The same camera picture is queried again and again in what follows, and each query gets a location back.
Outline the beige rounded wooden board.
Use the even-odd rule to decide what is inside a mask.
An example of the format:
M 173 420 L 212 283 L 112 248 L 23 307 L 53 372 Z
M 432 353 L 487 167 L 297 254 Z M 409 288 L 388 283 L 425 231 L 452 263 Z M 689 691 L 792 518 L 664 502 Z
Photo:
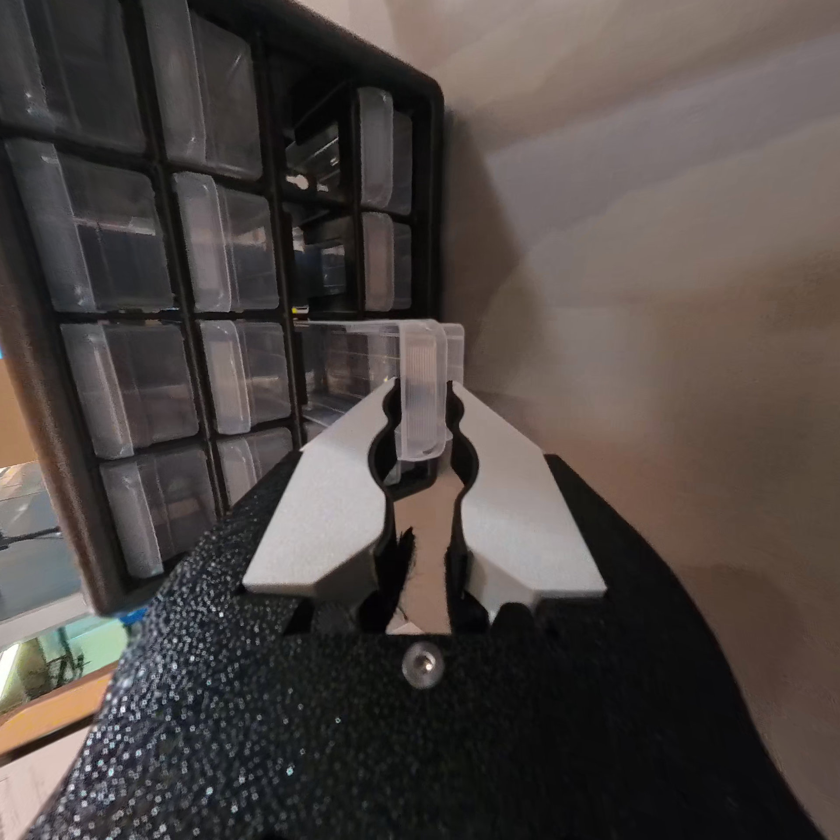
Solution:
M 1 358 L 1 467 L 37 460 L 25 417 L 7 368 Z

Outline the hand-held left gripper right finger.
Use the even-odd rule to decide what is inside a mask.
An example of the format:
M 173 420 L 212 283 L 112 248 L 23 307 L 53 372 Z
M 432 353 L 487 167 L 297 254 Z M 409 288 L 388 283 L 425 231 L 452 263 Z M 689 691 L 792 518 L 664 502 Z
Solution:
M 450 464 L 461 482 L 448 545 L 452 628 L 489 628 L 508 605 L 606 593 L 541 448 L 462 384 L 448 384 Z

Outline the black drawer cabinet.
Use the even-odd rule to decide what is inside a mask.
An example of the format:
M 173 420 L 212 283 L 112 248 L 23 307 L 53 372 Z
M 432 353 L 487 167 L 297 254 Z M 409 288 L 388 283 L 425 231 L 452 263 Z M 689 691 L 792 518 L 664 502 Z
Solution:
M 225 20 L 228 20 L 228 12 L 235 2 L 201 3 L 200 7 L 220 9 L 227 14 Z M 397 109 L 413 115 L 413 306 L 392 315 L 363 312 L 351 316 L 332 312 L 323 318 L 313 314 L 294 316 L 288 333 L 292 344 L 287 350 L 287 359 L 291 384 L 297 385 L 291 396 L 301 397 L 305 396 L 305 384 L 295 331 L 297 323 L 437 319 L 439 316 L 445 100 L 436 80 L 420 69 L 297 2 L 240 3 L 253 11 L 257 23 L 267 22 L 270 43 L 283 54 L 298 56 L 295 39 L 300 39 L 305 47 L 322 51 L 327 62 L 336 61 L 341 67 L 350 68 L 359 76 L 359 84 L 392 91 L 398 99 Z M 88 450 L 80 449 L 85 443 L 81 434 L 81 415 L 71 398 L 69 374 L 60 365 L 64 357 L 57 349 L 58 333 L 52 326 L 51 310 L 41 294 L 43 289 L 38 275 L 38 263 L 24 223 L 22 205 L 2 154 L 3 350 L 8 353 L 11 375 L 32 429 L 60 526 L 76 555 L 82 589 L 98 613 L 116 614 L 152 595 L 186 554 L 168 566 L 163 575 L 146 581 L 129 580 L 121 573 L 123 567 L 114 563 L 117 559 L 114 550 L 118 544 L 112 531 L 106 530 L 106 520 L 100 518 L 106 512 L 100 482 L 91 471 Z M 288 451 L 302 445 L 303 437 L 301 405 L 296 402 L 293 405 L 298 413 L 290 419 L 293 441 Z M 260 482 L 263 475 L 254 484 Z M 231 507 L 223 509 L 212 525 L 238 499 Z

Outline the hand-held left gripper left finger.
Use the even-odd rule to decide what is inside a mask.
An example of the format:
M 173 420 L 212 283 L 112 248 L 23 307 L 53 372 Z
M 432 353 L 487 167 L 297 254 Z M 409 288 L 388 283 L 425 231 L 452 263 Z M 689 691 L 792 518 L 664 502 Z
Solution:
M 374 598 L 386 625 L 401 593 L 401 542 L 385 478 L 396 464 L 401 384 L 377 387 L 300 451 L 242 580 L 253 595 L 352 612 Z

